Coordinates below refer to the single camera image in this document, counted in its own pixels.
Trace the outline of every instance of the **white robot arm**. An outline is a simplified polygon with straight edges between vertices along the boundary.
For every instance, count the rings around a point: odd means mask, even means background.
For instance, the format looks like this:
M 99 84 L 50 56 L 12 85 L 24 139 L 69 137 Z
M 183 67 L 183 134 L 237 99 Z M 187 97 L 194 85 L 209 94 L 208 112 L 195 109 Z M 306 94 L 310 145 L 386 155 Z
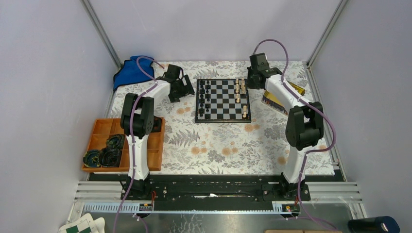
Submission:
M 170 94 L 170 83 L 164 80 L 157 81 L 157 86 L 147 93 L 144 97 L 150 97 L 154 100 L 154 106 L 158 105 L 158 102 Z M 137 108 L 135 114 L 140 115 L 142 108 Z M 126 135 L 127 142 L 129 143 L 129 177 L 133 175 L 133 165 L 131 164 L 133 160 L 132 147 L 135 148 L 135 180 L 144 180 L 147 175 L 149 175 L 149 168 L 147 167 L 147 139 L 149 135 L 146 134 L 142 138 L 138 136 L 135 137 L 135 143 L 132 143 L 132 136 L 130 134 Z
M 134 183 L 134 186 L 139 186 L 139 182 L 147 180 L 149 175 L 149 169 L 147 167 L 147 140 L 156 124 L 153 115 L 154 107 L 166 96 L 169 97 L 171 102 L 179 102 L 179 98 L 181 97 L 189 94 L 194 95 L 194 90 L 188 75 L 179 78 L 181 70 L 181 67 L 169 65 L 164 75 L 157 78 L 157 85 L 150 91 L 147 91 L 144 96 L 137 100 L 137 94 L 128 93 L 124 99 L 120 126 L 124 129 L 129 143 L 130 168 L 128 176 L 129 178 L 134 177 L 134 180 L 136 180 L 135 183 L 137 183 L 137 185 Z M 133 143 L 130 132 L 130 118 L 135 101 L 138 101 L 138 103 L 133 113 L 133 135 L 135 141 Z M 143 192 L 144 187 L 142 184 L 140 186 L 141 187 L 136 187 L 135 189 L 142 189 Z
M 316 146 L 324 133 L 323 118 L 306 106 L 304 102 L 309 103 L 320 112 L 323 112 L 323 108 L 319 102 L 312 103 L 300 96 L 286 80 L 282 81 L 282 72 L 277 68 L 269 67 L 264 53 L 253 54 L 250 56 L 250 62 L 248 88 L 266 89 L 279 99 L 289 114 L 285 134 L 290 144 L 290 152 L 285 170 L 282 173 L 283 180 L 280 182 L 283 183 L 284 189 L 281 193 L 286 195 L 296 191 L 305 152 Z
M 287 81 L 284 82 L 285 85 L 289 86 L 290 90 L 295 91 L 295 89 Z M 285 89 L 285 87 L 282 85 L 280 74 L 273 75 L 270 78 L 266 79 L 265 89 L 268 92 L 276 95 L 276 97 L 283 105 L 283 107 L 288 111 L 288 113 L 290 112 L 290 109 L 292 109 L 295 106 L 305 106 L 297 98 L 295 98 L 287 89 Z M 303 99 L 306 102 L 309 102 L 309 100 L 304 97 L 302 97 L 301 99 Z M 298 150 L 296 147 L 290 147 L 288 162 L 286 163 L 285 170 L 283 171 L 283 175 L 289 183 L 298 182 L 299 172 L 300 168 L 302 167 L 305 152 L 310 149 L 312 149 L 312 147 L 306 147 L 302 150 Z

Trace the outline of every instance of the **black and white chess board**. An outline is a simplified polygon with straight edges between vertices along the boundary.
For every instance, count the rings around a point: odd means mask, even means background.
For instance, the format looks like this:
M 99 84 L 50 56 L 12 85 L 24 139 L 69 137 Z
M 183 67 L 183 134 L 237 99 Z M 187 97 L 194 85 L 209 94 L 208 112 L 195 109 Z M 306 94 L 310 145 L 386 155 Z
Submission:
M 196 123 L 250 123 L 252 118 L 247 88 L 239 90 L 236 79 L 198 79 L 196 86 Z

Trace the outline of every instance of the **floral tablecloth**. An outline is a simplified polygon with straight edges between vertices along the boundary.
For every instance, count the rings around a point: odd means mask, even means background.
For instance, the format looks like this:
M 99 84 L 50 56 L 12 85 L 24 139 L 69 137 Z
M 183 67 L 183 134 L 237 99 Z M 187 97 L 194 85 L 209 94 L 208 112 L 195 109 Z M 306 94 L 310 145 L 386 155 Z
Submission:
M 197 79 L 235 79 L 247 77 L 249 62 L 170 62 L 183 68 L 193 88 Z M 269 62 L 283 70 L 284 62 Z M 154 64 L 155 77 L 164 70 Z M 290 62 L 285 78 L 306 89 L 312 100 L 302 62 Z M 109 117 L 121 116 L 127 93 L 141 93 L 153 81 L 121 86 L 117 89 Z M 162 174 L 280 174 L 288 160 L 285 138 L 287 116 L 262 103 L 264 90 L 249 89 L 252 123 L 194 123 L 195 96 L 178 103 L 164 98 L 155 106 L 154 115 L 166 119 Z M 325 148 L 325 140 L 318 143 Z M 311 154 L 306 174 L 333 175 L 328 152 Z

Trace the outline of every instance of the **orange compartment tray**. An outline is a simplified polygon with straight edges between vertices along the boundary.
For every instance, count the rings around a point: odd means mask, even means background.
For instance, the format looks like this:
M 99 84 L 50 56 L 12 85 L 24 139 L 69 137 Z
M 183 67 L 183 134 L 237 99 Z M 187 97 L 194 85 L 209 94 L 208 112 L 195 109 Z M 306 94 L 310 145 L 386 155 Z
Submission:
M 158 133 L 150 133 L 147 141 L 147 166 L 150 171 L 160 171 L 162 167 L 163 142 L 165 138 L 165 124 L 163 117 L 162 128 Z M 92 135 L 87 146 L 87 151 L 97 149 L 101 150 L 106 147 L 106 140 L 115 135 L 123 134 L 120 127 L 120 118 L 97 119 L 94 123 Z M 121 172 L 129 171 L 129 144 L 124 139 L 123 149 L 121 150 L 121 159 L 119 167 L 86 167 L 82 163 L 82 170 L 86 172 Z

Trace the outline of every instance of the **gray wall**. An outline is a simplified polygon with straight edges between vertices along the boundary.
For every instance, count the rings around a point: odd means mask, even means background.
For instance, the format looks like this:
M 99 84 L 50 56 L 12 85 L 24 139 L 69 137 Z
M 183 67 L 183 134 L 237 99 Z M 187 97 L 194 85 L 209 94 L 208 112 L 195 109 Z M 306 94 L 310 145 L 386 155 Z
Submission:
M 412 232 L 412 1 L 350 1 L 313 66 L 370 216 Z
M 248 61 L 256 44 L 276 38 L 292 60 L 306 60 L 339 0 L 92 0 L 123 60 Z M 285 60 L 282 48 L 260 51 Z
M 0 232 L 57 232 L 116 68 L 78 0 L 0 11 Z

